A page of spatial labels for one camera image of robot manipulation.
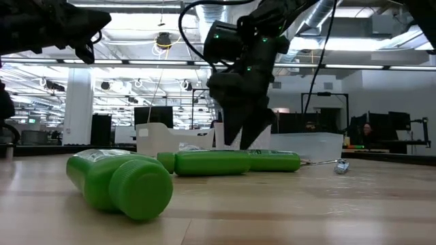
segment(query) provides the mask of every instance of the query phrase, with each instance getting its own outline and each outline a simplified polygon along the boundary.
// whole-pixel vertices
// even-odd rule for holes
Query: table surface
[[[68,156],[0,162],[0,245],[436,244],[436,168],[351,160],[293,174],[174,177],[148,223],[98,212],[65,175]]]

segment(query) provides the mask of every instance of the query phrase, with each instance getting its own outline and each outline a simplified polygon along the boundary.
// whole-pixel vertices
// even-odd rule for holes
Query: green plastic bottle
[[[126,150],[85,150],[70,157],[67,175],[86,202],[134,220],[159,216],[172,196],[172,180],[156,159]]]
[[[179,176],[220,176],[257,172],[294,172],[300,157],[274,150],[191,150],[157,155],[168,172]]]
[[[253,172],[295,172],[300,169],[300,156],[279,150],[247,150]]]

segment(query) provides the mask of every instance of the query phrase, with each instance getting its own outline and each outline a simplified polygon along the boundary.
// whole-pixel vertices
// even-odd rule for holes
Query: green tube
[[[178,153],[162,152],[157,160],[179,176],[222,176],[248,172],[250,159],[246,152],[192,150]]]
[[[300,157],[274,150],[192,150],[162,152],[157,160],[179,176],[220,176],[257,172],[294,172]]]
[[[67,175],[98,210],[121,210],[135,220],[157,217],[172,196],[163,165],[126,150],[85,150],[70,157]]]
[[[295,172],[300,169],[300,156],[278,150],[248,150],[253,172]]]

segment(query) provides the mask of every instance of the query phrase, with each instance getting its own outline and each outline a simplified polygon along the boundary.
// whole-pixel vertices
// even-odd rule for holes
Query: white container
[[[343,135],[335,133],[280,133],[271,135],[271,150],[296,152],[314,163],[341,158]]]
[[[214,124],[214,128],[215,128],[215,145],[217,150],[240,149],[240,138],[241,138],[242,130],[239,131],[232,145],[226,146],[224,144],[224,124],[222,122],[216,122]],[[270,148],[270,139],[271,139],[271,126],[268,126],[263,132],[261,132],[261,134],[259,134],[258,138],[252,143],[249,149],[268,150]]]
[[[156,157],[159,152],[178,152],[180,143],[212,149],[214,129],[169,129],[163,123],[136,125],[136,152]]]

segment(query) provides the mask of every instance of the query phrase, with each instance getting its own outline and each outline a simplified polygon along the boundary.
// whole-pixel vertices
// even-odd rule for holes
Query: column
[[[429,55],[430,65],[436,66],[436,55]]]
[[[90,144],[95,81],[90,69],[69,69],[62,144]]]

